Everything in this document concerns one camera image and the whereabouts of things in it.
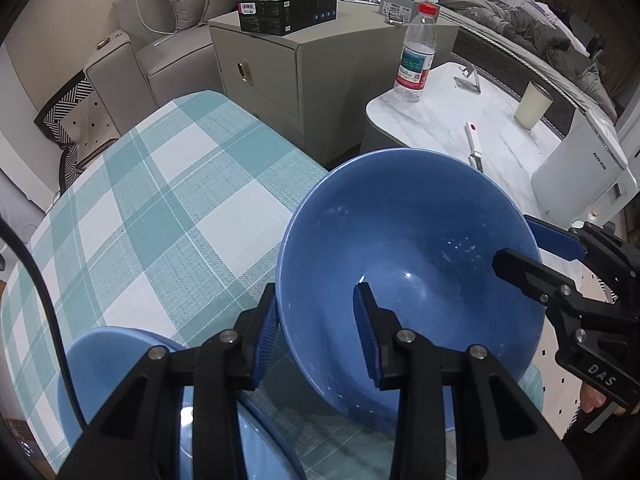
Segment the person right hand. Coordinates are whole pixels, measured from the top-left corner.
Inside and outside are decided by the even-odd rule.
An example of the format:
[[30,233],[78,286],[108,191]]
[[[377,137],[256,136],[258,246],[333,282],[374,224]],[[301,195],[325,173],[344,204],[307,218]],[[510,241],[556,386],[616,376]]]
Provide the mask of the person right hand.
[[606,396],[590,385],[582,384],[580,387],[580,408],[585,413],[590,413],[596,408],[602,408],[606,402]]

